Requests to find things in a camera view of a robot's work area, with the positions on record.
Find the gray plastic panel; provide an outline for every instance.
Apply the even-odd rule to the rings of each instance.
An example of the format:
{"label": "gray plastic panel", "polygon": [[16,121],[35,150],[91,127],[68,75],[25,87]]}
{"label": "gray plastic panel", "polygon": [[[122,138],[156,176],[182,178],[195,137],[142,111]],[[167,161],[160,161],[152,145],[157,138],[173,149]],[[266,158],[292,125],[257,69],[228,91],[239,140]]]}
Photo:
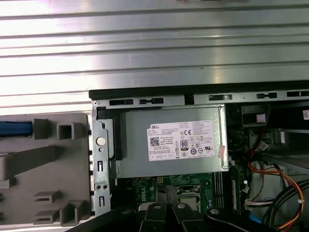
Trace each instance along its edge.
{"label": "gray plastic panel", "polygon": [[17,174],[53,162],[60,153],[56,150],[56,146],[44,146],[0,155],[0,181],[11,179]]}
{"label": "gray plastic panel", "polygon": [[16,178],[13,177],[11,179],[0,181],[0,189],[9,189],[10,187],[14,186],[16,184]]}
{"label": "gray plastic panel", "polygon": [[[87,219],[91,212],[90,178],[88,157],[88,122],[85,114],[58,114],[32,116],[3,116],[0,121],[39,121],[33,132],[39,137],[11,137],[0,140],[0,153],[3,155],[24,153],[28,159],[31,153],[24,152],[39,147],[56,146],[60,148],[55,161],[47,164],[32,165],[31,169],[14,176],[16,184],[0,182],[5,187],[0,190],[3,201],[0,202],[2,219],[0,225],[25,223],[52,223],[59,220],[61,208],[71,201],[84,202],[79,219]],[[71,125],[74,139],[58,140],[57,125]]]}
{"label": "gray plastic panel", "polygon": [[60,225],[63,227],[76,226],[86,213],[85,201],[70,201],[60,210]]}

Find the green circuit board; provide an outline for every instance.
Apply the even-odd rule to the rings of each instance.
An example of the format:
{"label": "green circuit board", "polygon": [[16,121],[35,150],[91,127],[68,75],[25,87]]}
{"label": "green circuit board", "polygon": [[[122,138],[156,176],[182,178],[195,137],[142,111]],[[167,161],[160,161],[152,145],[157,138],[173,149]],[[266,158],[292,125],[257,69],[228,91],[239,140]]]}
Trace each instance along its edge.
{"label": "green circuit board", "polygon": [[[134,192],[133,195],[136,208],[143,203],[156,201],[156,187],[158,185],[172,185],[179,189],[183,189],[182,193],[179,193],[180,190],[178,192],[180,199],[185,199],[186,194],[189,194],[189,196],[196,195],[201,212],[204,212],[208,207],[215,206],[213,197],[213,174],[140,177],[126,179],[126,183],[129,185],[127,189]],[[199,188],[198,194],[194,192],[191,194],[190,188],[192,186]]]}
{"label": "green circuit board", "polygon": [[244,181],[248,179],[249,171],[242,165],[236,163],[235,166],[230,168],[231,181],[232,181],[232,197],[233,197],[233,211],[239,215],[243,213],[243,201],[245,195],[247,195],[249,188],[244,184]]}

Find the metal bracket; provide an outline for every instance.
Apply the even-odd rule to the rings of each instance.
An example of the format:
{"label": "metal bracket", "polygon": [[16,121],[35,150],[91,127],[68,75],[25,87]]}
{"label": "metal bracket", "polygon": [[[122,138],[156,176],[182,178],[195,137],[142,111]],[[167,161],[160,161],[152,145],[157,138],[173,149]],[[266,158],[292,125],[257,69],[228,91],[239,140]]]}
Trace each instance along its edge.
{"label": "metal bracket", "polygon": [[279,156],[269,153],[262,154],[258,158],[263,161],[290,168],[300,173],[309,174],[309,161],[303,159],[295,159],[292,157]]}
{"label": "metal bracket", "polygon": [[96,216],[111,210],[110,165],[108,131],[104,128],[105,120],[97,120],[97,109],[92,111],[92,136],[94,160],[94,211]]}

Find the wire bundle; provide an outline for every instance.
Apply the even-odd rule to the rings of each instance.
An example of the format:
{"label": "wire bundle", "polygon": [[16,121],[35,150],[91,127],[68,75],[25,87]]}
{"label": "wire bundle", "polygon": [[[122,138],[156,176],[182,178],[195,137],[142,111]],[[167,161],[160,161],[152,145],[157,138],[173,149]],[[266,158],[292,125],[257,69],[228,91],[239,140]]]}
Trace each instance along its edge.
{"label": "wire bundle", "polygon": [[270,206],[273,203],[273,201],[274,201],[273,198],[266,198],[260,201],[246,200],[246,205],[247,207],[250,207],[250,208],[267,207],[267,206]]}
{"label": "wire bundle", "polygon": [[[256,149],[258,148],[260,142],[262,141],[262,138],[263,138],[263,135],[264,135],[264,132],[265,132],[265,129],[263,128],[258,136],[258,139],[256,141],[256,143],[251,147],[249,148],[247,151],[246,151],[246,155],[249,159],[252,159],[253,158],[253,155],[256,151]],[[255,173],[259,173],[262,175],[262,187],[261,187],[261,190],[259,191],[259,193],[254,197],[253,200],[255,200],[262,192],[262,189],[263,189],[263,186],[264,186],[264,175],[277,175],[277,176],[281,176],[287,183],[289,183],[291,186],[287,187],[282,193],[282,194],[279,194],[277,196],[277,198],[273,201],[273,203],[269,204],[270,208],[268,209],[268,212],[266,213],[266,217],[264,218],[267,219],[267,224],[270,226],[270,227],[273,227],[273,221],[275,219],[275,215],[278,211],[278,208],[286,201],[285,199],[289,199],[291,198],[293,195],[295,194],[298,194],[299,196],[299,203],[300,203],[300,206],[298,208],[298,211],[297,213],[295,214],[295,216],[287,221],[286,223],[284,223],[283,225],[279,226],[278,229],[279,230],[285,230],[287,228],[290,228],[293,223],[296,222],[296,220],[300,217],[300,214],[303,212],[304,210],[304,195],[302,193],[302,189],[301,187],[291,178],[289,177],[288,175],[284,174],[280,169],[279,167],[271,167],[271,168],[266,168],[266,169],[257,169],[255,167],[253,167],[250,163],[250,161],[248,162],[248,167],[251,171],[255,172]]]}

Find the ribbed metal surface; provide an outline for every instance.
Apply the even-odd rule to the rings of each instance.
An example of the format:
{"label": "ribbed metal surface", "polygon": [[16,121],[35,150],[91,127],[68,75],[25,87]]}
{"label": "ribbed metal surface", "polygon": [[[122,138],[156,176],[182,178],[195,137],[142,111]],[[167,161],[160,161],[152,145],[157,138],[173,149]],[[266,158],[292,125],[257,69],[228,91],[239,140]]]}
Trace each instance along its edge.
{"label": "ribbed metal surface", "polygon": [[309,80],[308,0],[4,0],[0,16],[0,115],[90,109],[90,89]]}

